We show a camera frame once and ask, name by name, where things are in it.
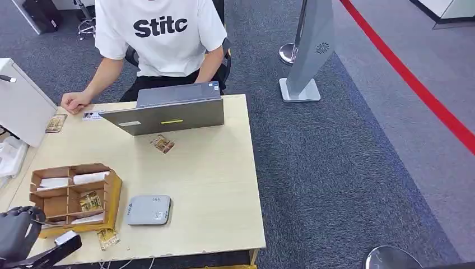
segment cardboard organizer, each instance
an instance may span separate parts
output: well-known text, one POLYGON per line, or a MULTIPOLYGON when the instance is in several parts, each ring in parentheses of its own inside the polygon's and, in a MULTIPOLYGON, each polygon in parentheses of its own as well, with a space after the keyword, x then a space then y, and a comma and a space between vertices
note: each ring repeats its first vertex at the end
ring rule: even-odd
POLYGON ((103 164, 85 164, 63 166, 33 171, 30 184, 30 201, 41 208, 46 215, 47 222, 66 221, 65 225, 43 228, 41 238, 61 235, 69 230, 77 233, 100 229, 113 229, 119 207, 122 180, 114 170, 103 164), (109 171, 104 180, 83 184, 74 184, 75 175, 92 174, 109 171), (68 177, 68 185, 37 191, 42 179, 68 177), (81 193, 96 191, 103 209, 82 211, 80 205, 81 193), (71 224, 73 220, 104 213, 104 219, 94 222, 71 224))

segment person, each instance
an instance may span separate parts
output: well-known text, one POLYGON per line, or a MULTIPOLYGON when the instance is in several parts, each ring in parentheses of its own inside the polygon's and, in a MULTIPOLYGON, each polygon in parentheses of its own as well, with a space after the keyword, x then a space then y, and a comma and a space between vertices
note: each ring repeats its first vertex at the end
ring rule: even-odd
POLYGON ((85 90, 63 95, 71 114, 114 83, 129 45, 140 70, 120 101, 136 101, 141 89, 218 80, 227 33, 212 0, 96 0, 95 7, 95 45, 104 58, 85 90))

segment white power bank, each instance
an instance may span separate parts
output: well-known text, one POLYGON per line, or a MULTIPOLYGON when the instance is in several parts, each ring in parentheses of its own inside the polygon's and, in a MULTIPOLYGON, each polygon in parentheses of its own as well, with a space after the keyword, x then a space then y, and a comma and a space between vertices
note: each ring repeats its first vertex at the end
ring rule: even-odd
POLYGON ((163 225, 168 221, 171 199, 167 195, 132 197, 127 206, 128 225, 163 225))

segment red line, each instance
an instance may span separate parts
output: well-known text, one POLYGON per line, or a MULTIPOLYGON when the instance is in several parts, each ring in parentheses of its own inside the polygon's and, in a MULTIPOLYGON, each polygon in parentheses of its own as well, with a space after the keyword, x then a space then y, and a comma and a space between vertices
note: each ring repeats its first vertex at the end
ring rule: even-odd
POLYGON ((407 85, 419 96, 430 110, 452 131, 452 133, 475 155, 475 135, 463 125, 432 93, 417 79, 417 77, 404 65, 394 52, 384 43, 371 25, 363 18, 350 0, 340 0, 348 13, 358 23, 371 42, 393 66, 407 85))

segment stanchion base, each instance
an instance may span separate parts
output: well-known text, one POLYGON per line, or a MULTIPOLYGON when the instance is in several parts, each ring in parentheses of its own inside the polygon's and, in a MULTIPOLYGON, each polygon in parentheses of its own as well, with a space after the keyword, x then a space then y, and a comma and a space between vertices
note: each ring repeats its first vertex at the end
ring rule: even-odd
POLYGON ((294 51, 294 44, 288 43, 283 45, 279 49, 279 57, 281 61, 289 66, 294 64, 294 60, 292 59, 292 52, 294 51))
POLYGON ((390 245, 373 249, 365 262, 365 269, 421 268, 421 264, 409 253, 390 245))
POLYGON ((298 103, 298 102, 316 102, 320 101, 320 93, 316 87, 315 80, 312 78, 305 86, 304 90, 298 96, 290 96, 287 88, 287 78, 281 78, 279 85, 282 92, 282 100, 284 103, 298 103))

